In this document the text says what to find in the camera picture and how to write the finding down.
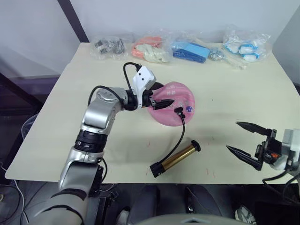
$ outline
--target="tabletop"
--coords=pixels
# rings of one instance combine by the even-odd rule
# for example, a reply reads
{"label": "tabletop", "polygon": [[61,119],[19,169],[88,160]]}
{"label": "tabletop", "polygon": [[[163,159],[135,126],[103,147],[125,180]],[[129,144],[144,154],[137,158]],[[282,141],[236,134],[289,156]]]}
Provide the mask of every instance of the tabletop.
{"label": "tabletop", "polygon": [[[264,136],[235,124],[256,123],[277,129],[300,128],[300,97],[273,54],[245,70],[207,60],[204,64],[174,59],[169,65],[128,60],[94,60],[89,44],[81,43],[55,84],[40,114],[7,170],[6,178],[58,181],[69,150],[80,130],[89,94],[94,86],[127,88],[122,72],[127,61],[147,66],[160,83],[177,81],[195,96],[195,114],[186,125],[178,150],[197,140],[202,148],[164,174],[154,178],[149,166],[162,159],[178,141],[182,126],[156,122],[146,108],[122,111],[108,136],[104,158],[107,183],[260,184],[279,174],[264,164],[261,171],[238,160],[226,144],[252,156]],[[131,80],[134,68],[128,68]],[[276,181],[284,183],[290,175]]]}

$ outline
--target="black end cap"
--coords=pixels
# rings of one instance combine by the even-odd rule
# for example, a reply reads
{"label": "black end cap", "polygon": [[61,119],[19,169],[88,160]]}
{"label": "black end cap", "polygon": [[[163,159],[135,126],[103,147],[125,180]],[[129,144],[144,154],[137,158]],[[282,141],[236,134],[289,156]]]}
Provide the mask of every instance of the black end cap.
{"label": "black end cap", "polygon": [[165,172],[165,169],[161,163],[154,163],[150,166],[151,172],[154,177],[158,177]]}
{"label": "black end cap", "polygon": [[174,109],[174,112],[177,113],[182,118],[186,117],[185,114],[183,114],[183,108],[182,107],[178,107],[178,108]]}
{"label": "black end cap", "polygon": [[196,151],[201,151],[201,147],[197,141],[192,140],[192,145],[196,149]]}
{"label": "black end cap", "polygon": [[135,68],[136,68],[136,71],[138,72],[138,71],[140,70],[140,68],[142,68],[142,65],[136,63],[136,64],[135,64]]}

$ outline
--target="plastic bag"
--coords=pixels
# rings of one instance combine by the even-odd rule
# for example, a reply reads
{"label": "plastic bag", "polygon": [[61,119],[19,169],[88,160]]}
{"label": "plastic bag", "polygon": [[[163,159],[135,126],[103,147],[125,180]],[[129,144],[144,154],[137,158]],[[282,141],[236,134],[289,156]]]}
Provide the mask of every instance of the plastic bag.
{"label": "plastic bag", "polygon": [[38,114],[35,114],[23,123],[23,125],[21,127],[21,134],[22,134],[23,140],[25,139],[26,135],[28,134],[32,124],[34,123],[34,121],[36,120],[37,117],[38,117]]}
{"label": "plastic bag", "polygon": [[173,57],[204,63],[210,54],[209,48],[196,43],[195,31],[173,33],[171,48]]}
{"label": "plastic bag", "polygon": [[168,32],[159,30],[146,33],[134,43],[131,53],[134,57],[148,62],[170,62],[173,58],[173,53],[170,48]]}
{"label": "plastic bag", "polygon": [[270,54],[269,39],[270,35],[230,26],[225,32],[223,46],[248,62],[256,62],[264,60]]}
{"label": "plastic bag", "polygon": [[90,43],[90,54],[97,60],[112,58],[126,60],[133,38],[121,36],[97,36]]}
{"label": "plastic bag", "polygon": [[228,63],[234,68],[245,69],[247,67],[247,62],[244,61],[241,57],[230,54],[227,50],[223,49],[219,43],[212,43],[203,41],[200,37],[203,36],[202,32],[198,31],[177,31],[175,40],[184,40],[187,42],[192,42],[200,45],[201,47],[207,48],[210,50],[208,58],[213,61],[221,61]]}

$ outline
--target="white and blue item in plastic bag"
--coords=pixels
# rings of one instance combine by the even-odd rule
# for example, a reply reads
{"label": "white and blue item in plastic bag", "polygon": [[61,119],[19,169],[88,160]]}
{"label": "white and blue item in plastic bag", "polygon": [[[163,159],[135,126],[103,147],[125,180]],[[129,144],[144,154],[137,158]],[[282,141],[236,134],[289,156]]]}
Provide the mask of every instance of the white and blue item in plastic bag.
{"label": "white and blue item in plastic bag", "polygon": [[187,41],[174,41],[171,47],[173,57],[200,63],[204,63],[210,54],[208,48]]}
{"label": "white and blue item in plastic bag", "polygon": [[265,59],[271,52],[270,35],[252,30],[239,30],[228,27],[223,40],[224,47],[233,54],[240,55],[248,62]]}

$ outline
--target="gold cylinder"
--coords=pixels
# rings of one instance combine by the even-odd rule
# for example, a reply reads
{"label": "gold cylinder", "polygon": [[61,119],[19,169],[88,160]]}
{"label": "gold cylinder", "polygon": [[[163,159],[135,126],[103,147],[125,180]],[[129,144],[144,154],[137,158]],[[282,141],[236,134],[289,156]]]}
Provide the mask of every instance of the gold cylinder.
{"label": "gold cylinder", "polygon": [[175,155],[171,156],[167,160],[165,160],[162,165],[165,170],[170,169],[175,164],[179,163],[181,160],[185,159],[189,155],[191,155],[193,152],[195,152],[195,147],[191,144],[187,146],[184,150],[176,153]]}

